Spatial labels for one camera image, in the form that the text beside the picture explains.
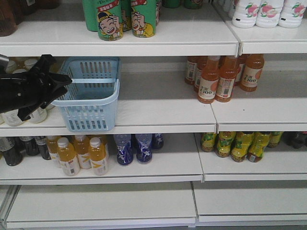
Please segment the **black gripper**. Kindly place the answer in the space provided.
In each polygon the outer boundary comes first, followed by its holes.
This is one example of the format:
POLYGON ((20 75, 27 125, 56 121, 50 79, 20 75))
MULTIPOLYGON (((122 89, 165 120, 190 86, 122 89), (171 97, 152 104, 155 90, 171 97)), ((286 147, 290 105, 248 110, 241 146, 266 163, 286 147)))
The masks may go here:
POLYGON ((0 112, 18 111, 22 120, 39 107, 46 108, 52 101, 67 92, 65 86, 72 83, 65 74, 49 73, 52 56, 42 55, 29 70, 8 74, 0 68, 0 112))

